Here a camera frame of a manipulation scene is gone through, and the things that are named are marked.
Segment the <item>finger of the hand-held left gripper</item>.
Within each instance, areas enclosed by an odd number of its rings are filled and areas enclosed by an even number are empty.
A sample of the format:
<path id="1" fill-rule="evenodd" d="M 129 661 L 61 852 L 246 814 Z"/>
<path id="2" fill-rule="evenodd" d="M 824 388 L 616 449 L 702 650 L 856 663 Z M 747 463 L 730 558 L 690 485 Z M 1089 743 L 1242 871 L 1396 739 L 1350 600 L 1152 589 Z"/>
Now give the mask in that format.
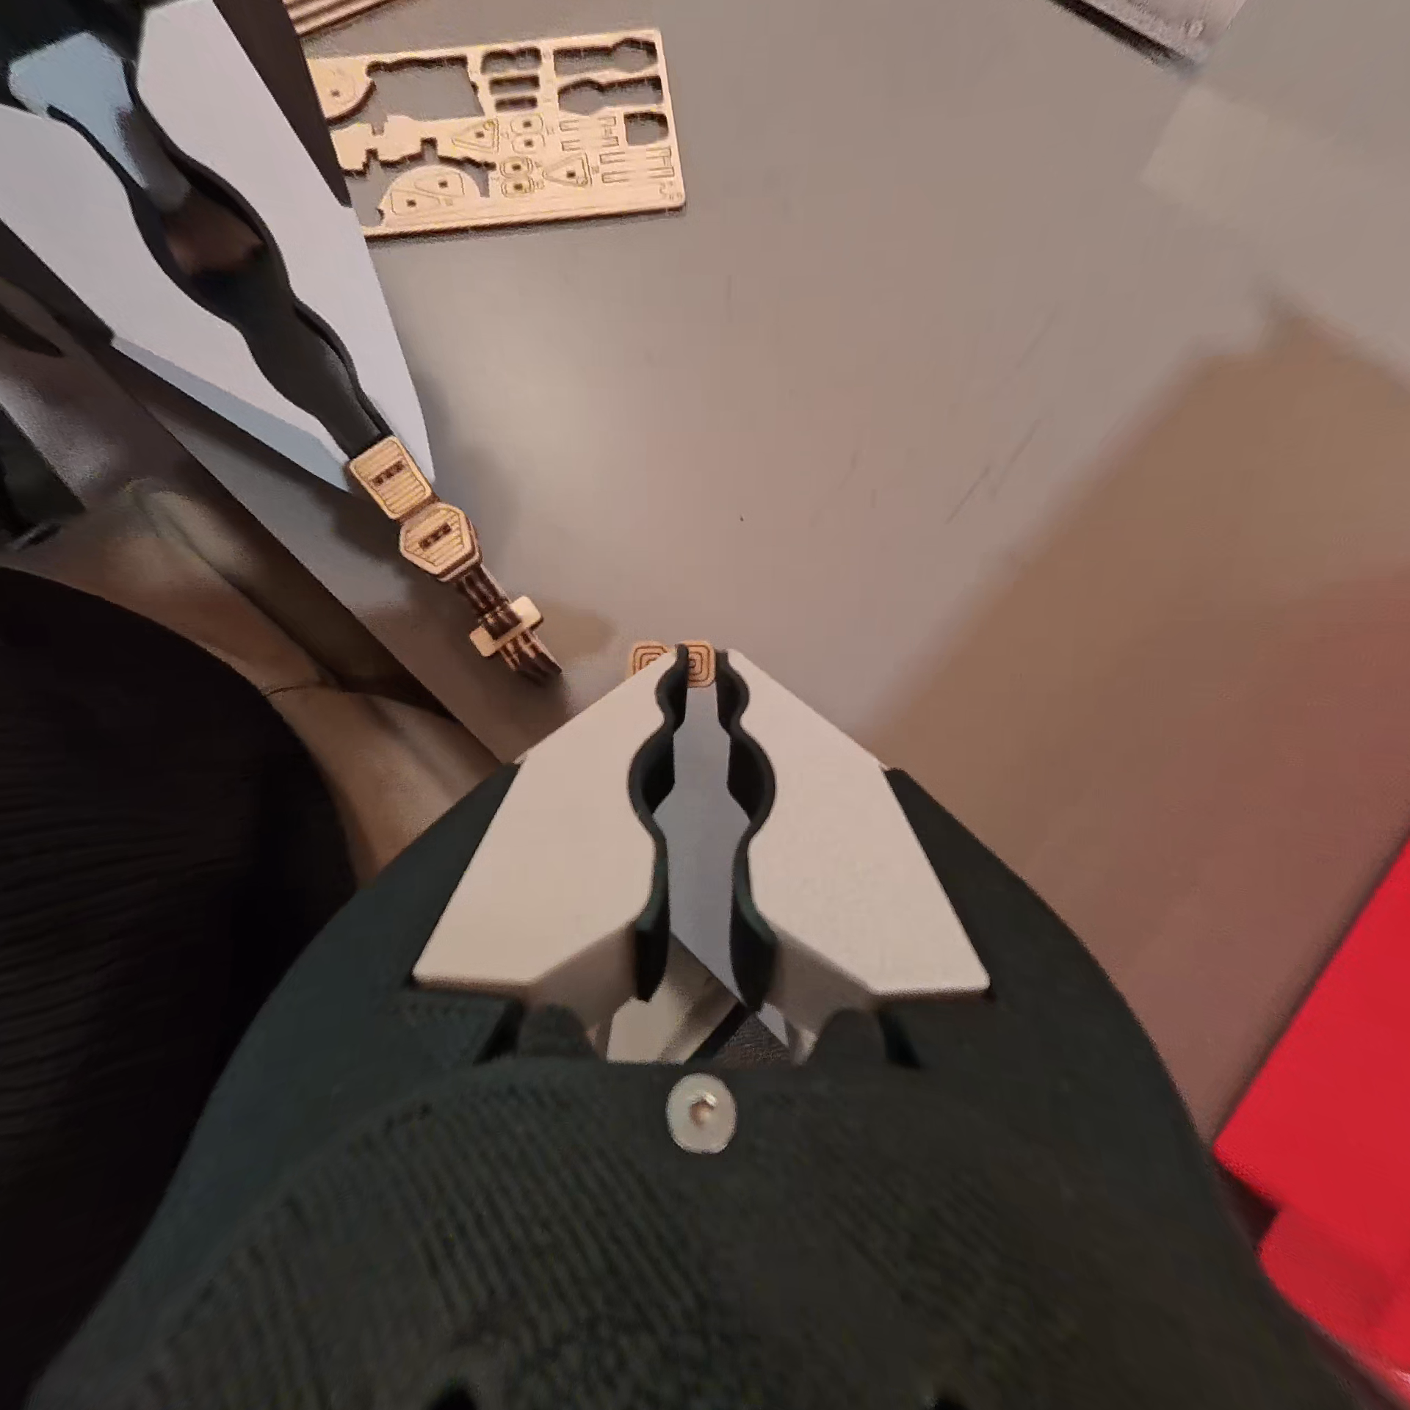
<path id="1" fill-rule="evenodd" d="M 335 489 L 349 455 L 295 394 L 345 361 L 278 262 L 209 306 L 160 249 L 145 194 L 70 123 L 3 106 L 3 228 L 106 329 L 114 352 Z"/>
<path id="2" fill-rule="evenodd" d="M 288 236 L 267 230 L 236 190 L 238 142 L 251 131 L 238 127 L 230 81 L 267 96 L 211 3 L 5 5 L 5 106 L 85 133 L 150 201 L 160 249 L 209 306 L 253 291 L 255 272 L 278 262 L 345 361 L 328 394 L 293 398 L 349 461 L 393 436 L 433 484 L 423 411 L 362 234 L 347 232 L 339 207 L 330 236 L 311 218 L 293 218 Z M 80 342 L 116 354 L 106 329 L 7 230 L 5 281 Z"/>

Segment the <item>small wooden puzzle piece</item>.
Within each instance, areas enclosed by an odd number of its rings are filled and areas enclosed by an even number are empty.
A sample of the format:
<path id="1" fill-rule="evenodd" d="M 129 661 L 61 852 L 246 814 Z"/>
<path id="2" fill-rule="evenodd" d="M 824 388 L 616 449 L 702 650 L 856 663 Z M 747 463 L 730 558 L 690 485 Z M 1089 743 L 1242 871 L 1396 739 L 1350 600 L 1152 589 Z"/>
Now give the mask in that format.
<path id="1" fill-rule="evenodd" d="M 633 644 L 629 657 L 627 657 L 627 678 L 637 676 L 650 665 L 662 659 L 675 659 L 677 650 L 683 648 L 686 651 L 686 682 L 688 690 L 707 690 L 715 682 L 715 650 L 707 642 L 685 642 L 685 644 L 665 644 L 665 642 L 637 642 Z"/>

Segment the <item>grey desk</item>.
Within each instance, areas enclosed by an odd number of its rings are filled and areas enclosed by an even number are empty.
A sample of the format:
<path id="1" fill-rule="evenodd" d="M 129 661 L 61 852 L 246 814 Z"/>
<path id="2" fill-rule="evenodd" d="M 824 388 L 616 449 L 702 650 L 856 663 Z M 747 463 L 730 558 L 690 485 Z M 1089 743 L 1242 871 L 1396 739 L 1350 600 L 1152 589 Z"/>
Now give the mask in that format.
<path id="1" fill-rule="evenodd" d="M 1406 835 L 1406 5 L 1194 68 L 1060 5 L 394 5 L 316 54 L 660 31 L 685 211 L 375 243 L 442 495 L 557 695 L 358 499 L 78 350 L 95 487 L 183 444 L 507 760 L 734 648 L 1083 940 L 1211 1138 Z"/>

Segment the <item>wooden puzzle parts sheet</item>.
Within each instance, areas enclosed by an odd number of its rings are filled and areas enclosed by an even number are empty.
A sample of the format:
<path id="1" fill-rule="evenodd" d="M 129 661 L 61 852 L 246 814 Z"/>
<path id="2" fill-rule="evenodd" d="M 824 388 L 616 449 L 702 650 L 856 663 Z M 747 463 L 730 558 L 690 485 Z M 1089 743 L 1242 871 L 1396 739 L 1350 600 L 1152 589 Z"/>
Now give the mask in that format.
<path id="1" fill-rule="evenodd" d="M 658 29 L 309 58 L 368 241 L 679 215 Z"/>

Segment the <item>person's beige pants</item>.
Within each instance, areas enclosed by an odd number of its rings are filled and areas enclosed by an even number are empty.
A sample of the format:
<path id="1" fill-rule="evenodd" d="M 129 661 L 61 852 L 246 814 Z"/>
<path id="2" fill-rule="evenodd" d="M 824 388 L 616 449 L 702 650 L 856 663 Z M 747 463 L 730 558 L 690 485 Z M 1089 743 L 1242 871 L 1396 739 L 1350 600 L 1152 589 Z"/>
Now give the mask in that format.
<path id="1" fill-rule="evenodd" d="M 152 613 L 232 667 L 305 745 L 360 882 L 498 770 L 255 522 L 152 484 L 129 499 L 171 575 Z"/>

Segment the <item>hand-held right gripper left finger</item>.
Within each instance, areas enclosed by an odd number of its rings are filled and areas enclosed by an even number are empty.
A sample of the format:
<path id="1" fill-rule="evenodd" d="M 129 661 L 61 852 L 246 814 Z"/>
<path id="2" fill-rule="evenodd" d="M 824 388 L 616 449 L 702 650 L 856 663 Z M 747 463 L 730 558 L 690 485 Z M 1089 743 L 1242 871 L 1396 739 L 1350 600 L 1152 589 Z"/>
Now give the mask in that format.
<path id="1" fill-rule="evenodd" d="M 648 1003 L 671 938 L 665 838 L 688 653 L 667 651 L 517 764 L 414 964 L 417 987 L 560 1008 Z"/>

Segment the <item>wooden puzzle model assembly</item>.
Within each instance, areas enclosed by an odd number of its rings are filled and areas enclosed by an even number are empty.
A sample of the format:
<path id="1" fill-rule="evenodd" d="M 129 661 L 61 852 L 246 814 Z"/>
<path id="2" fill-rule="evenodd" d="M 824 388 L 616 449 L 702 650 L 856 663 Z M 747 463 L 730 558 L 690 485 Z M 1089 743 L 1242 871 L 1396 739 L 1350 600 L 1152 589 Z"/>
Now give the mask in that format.
<path id="1" fill-rule="evenodd" d="M 438 499 L 431 480 L 393 436 L 353 457 L 351 482 L 396 526 L 400 556 L 475 611 L 469 642 L 486 661 L 536 684 L 559 678 L 559 665 L 540 638 L 541 613 L 530 598 L 509 598 L 484 566 L 467 514 Z"/>

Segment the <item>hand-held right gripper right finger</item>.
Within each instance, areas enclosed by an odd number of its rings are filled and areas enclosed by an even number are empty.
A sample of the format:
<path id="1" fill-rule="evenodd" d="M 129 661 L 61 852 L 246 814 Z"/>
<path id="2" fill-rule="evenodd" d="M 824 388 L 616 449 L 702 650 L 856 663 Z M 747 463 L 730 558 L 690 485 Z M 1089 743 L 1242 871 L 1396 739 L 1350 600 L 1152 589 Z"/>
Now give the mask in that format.
<path id="1" fill-rule="evenodd" d="M 841 1012 L 976 999 L 990 978 L 883 764 L 740 651 L 715 659 L 736 997 L 791 1060 Z"/>

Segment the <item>red mat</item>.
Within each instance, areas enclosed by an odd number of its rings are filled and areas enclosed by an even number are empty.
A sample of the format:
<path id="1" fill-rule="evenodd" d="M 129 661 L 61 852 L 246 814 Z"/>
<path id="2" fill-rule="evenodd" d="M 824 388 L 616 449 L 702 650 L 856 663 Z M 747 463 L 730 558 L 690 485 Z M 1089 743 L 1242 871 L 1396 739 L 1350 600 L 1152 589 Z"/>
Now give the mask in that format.
<path id="1" fill-rule="evenodd" d="M 1280 1296 L 1408 1405 L 1408 850 L 1213 1144 Z"/>

